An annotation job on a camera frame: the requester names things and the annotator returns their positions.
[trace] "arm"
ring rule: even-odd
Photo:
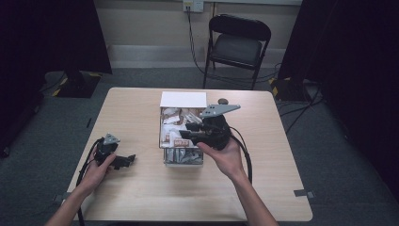
[[[46,226],[50,225],[71,225],[74,216],[82,205],[87,196],[94,191],[94,189],[103,180],[109,164],[115,159],[112,153],[109,155],[102,165],[97,166],[97,162],[92,161],[88,165],[85,177],[79,186],[77,186],[66,201],[59,207],[56,213],[47,221]]]
[[[214,150],[205,143],[198,143],[197,146],[210,155],[220,171],[231,179],[250,226],[278,225],[249,182],[241,161],[240,147],[233,139],[222,151]]]

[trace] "small device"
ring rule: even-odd
[[[115,150],[118,148],[119,142],[120,139],[108,133],[104,138],[100,140],[100,142],[97,143],[97,151],[94,154],[94,159],[97,161],[99,166],[102,165],[102,163],[110,154],[115,152]],[[130,164],[135,161],[135,158],[135,154],[128,157],[122,157],[117,155],[117,157],[110,164],[110,166],[113,166],[114,170],[119,170],[122,167],[128,168]]]
[[[180,130],[180,135],[184,139],[190,139],[194,145],[204,142],[210,147],[222,150],[231,137],[230,126],[223,114],[240,107],[240,105],[209,105],[199,115],[202,122],[187,123],[185,125],[187,130]]]

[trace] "cable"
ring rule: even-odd
[[[216,2],[214,2],[214,7],[213,7],[213,10],[212,10],[212,17],[215,17],[215,6],[216,6]]]
[[[302,109],[304,109],[304,108],[308,108],[308,107],[311,107],[311,106],[314,106],[314,105],[318,105],[318,104],[320,104],[320,103],[322,103],[324,101],[324,98],[322,98],[322,99],[320,99],[319,101],[317,101],[316,103],[313,103],[313,104],[311,104],[311,105],[306,105],[306,106],[303,106],[303,107],[300,107],[299,109],[295,109],[295,110],[291,110],[291,111],[288,111],[288,112],[285,112],[285,113],[283,113],[283,114],[281,114],[281,115],[279,115],[280,117],[283,117],[283,116],[285,116],[285,115],[288,115],[288,114],[291,114],[291,113],[294,113],[294,112],[296,112],[296,111],[300,111],[300,110],[302,110]]]
[[[194,46],[193,30],[191,28],[191,8],[190,7],[186,7],[185,9],[187,11],[187,18],[188,18],[188,25],[189,25],[191,56],[193,57],[194,63],[196,64],[196,66],[199,69],[199,71],[202,72],[202,73],[205,73],[205,72],[202,71],[202,69],[200,68],[200,66],[197,63],[196,51],[195,51],[195,46]]]
[[[292,127],[294,126],[294,124],[299,120],[299,118],[303,115],[303,113],[305,113],[305,111],[308,110],[308,109],[313,105],[313,103],[314,103],[314,101],[316,100],[316,97],[317,97],[317,94],[319,93],[319,91],[320,91],[320,86],[318,87],[316,93],[314,94],[313,98],[311,99],[311,102],[310,102],[307,106],[305,106],[305,107],[302,108],[302,109],[303,109],[302,112],[296,117],[296,119],[294,120],[294,122],[291,123],[290,127],[288,127],[288,129],[285,131],[285,134],[286,134],[286,135],[288,135],[288,133],[290,132],[291,128],[292,128]]]
[[[93,160],[89,160],[89,159],[90,159],[90,157],[91,157],[91,153],[92,153],[93,150],[94,150],[94,147],[95,147],[98,143],[102,142],[103,140],[104,140],[103,137],[102,137],[102,138],[99,138],[99,139],[97,139],[97,140],[94,142],[94,144],[91,146],[90,151],[88,152],[88,157],[86,158],[85,164],[83,164],[82,169],[79,171],[79,176],[78,176],[78,178],[77,178],[77,180],[76,180],[76,186],[79,186],[79,184],[82,182],[83,175],[85,175],[86,169],[88,168],[88,164],[90,164],[91,161],[93,161]],[[84,226],[84,225],[85,225],[85,220],[84,220],[84,218],[83,218],[82,208],[79,208],[79,210],[77,211],[77,216],[78,216],[78,218],[79,218],[79,225]]]
[[[267,78],[269,78],[275,74],[276,73],[270,73],[268,75],[258,77],[256,83],[267,82],[268,81]],[[230,83],[230,84],[234,84],[236,86],[241,86],[241,87],[245,87],[245,88],[250,88],[250,86],[245,86],[245,85],[243,85],[243,83],[248,83],[248,84],[252,83],[252,81],[242,81],[242,80],[252,80],[252,78],[232,78],[232,77],[218,76],[218,75],[214,75],[214,74],[208,74],[208,78],[226,82],[226,83]]]
[[[234,139],[234,140],[238,143],[238,145],[240,145],[241,150],[243,150],[244,157],[246,158],[246,161],[247,161],[247,174],[248,174],[248,179],[249,179],[250,183],[252,184],[252,162],[251,162],[251,160],[250,160],[249,152],[248,152],[248,150],[247,150],[247,144],[246,144],[246,142],[244,141],[243,136],[241,136],[240,132],[238,132],[237,129],[235,129],[235,128],[233,128],[233,127],[230,127],[230,128],[231,128],[232,130],[234,130],[234,131],[240,136],[241,140],[243,140],[243,142],[241,143],[241,141],[240,141],[237,137],[231,135],[231,138]]]

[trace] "gray carpet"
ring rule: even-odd
[[[262,69],[260,77],[273,72],[274,69]],[[236,78],[245,72],[221,68],[217,73]],[[48,86],[61,75],[48,73]],[[255,89],[270,90],[265,80],[261,78],[263,82]],[[210,79],[207,89],[247,89],[235,84],[237,81]],[[101,79],[90,99],[52,97],[56,87],[44,91],[40,111],[10,146],[10,157],[0,159],[0,225],[42,225],[55,212],[58,204],[52,199],[67,190],[109,89],[200,89],[201,84],[201,73],[195,68],[115,69],[114,74],[106,74]],[[310,84],[308,89],[314,94],[316,86]],[[303,105],[277,102],[280,114]],[[281,118],[286,129],[299,113]],[[310,199],[313,212],[310,222],[281,222],[280,225],[399,225],[398,203],[367,159],[347,142],[341,122],[325,103],[308,109],[287,137],[304,187],[316,197]],[[127,223],[88,221],[87,225]],[[240,224],[141,222],[134,225]]]

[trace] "chair backrest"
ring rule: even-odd
[[[228,14],[215,16],[209,22],[209,30],[252,40],[269,41],[270,28],[261,21],[236,17]]]

